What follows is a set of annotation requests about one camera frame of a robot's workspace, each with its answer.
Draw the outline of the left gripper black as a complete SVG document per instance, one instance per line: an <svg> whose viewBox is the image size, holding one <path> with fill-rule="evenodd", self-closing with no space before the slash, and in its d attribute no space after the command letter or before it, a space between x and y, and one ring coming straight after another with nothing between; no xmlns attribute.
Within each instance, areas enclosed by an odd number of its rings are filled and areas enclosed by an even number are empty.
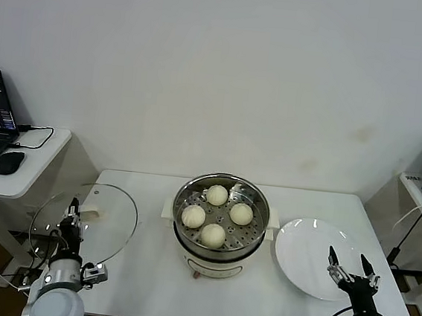
<svg viewBox="0 0 422 316"><path fill-rule="evenodd" d="M81 262L80 253L81 235L86 229L79 214L80 203L77 197L71 200L71 204L67 208L65 220L60 223L60 241L61 244L57 248L54 259L73 259Z"/></svg>

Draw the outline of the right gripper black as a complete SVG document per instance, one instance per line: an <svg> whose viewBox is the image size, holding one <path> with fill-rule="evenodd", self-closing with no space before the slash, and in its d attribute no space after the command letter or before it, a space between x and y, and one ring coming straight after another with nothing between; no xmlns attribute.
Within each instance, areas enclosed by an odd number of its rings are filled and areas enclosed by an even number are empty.
<svg viewBox="0 0 422 316"><path fill-rule="evenodd" d="M373 265L364 254L360 254L365 277L352 277L340 266L333 246L329 249L327 271L338 287L348 294L353 316L382 316L376 309L373 297L379 289L380 276L375 274Z"/></svg>

